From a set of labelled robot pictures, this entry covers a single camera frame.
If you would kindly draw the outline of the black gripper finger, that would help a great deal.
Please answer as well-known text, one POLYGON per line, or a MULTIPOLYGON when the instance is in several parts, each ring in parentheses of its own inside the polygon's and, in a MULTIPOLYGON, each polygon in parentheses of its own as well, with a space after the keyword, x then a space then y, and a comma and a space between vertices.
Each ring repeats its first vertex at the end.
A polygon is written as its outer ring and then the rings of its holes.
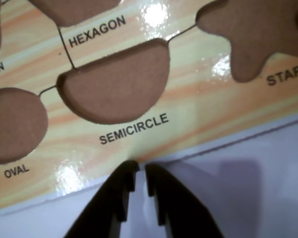
POLYGON ((168 238, 223 238, 207 207, 167 169, 145 166, 148 194, 154 197, 157 220, 168 238))
POLYGON ((118 238, 127 220, 129 193, 135 191, 136 161, 121 163, 107 178, 66 233, 67 238, 118 238))

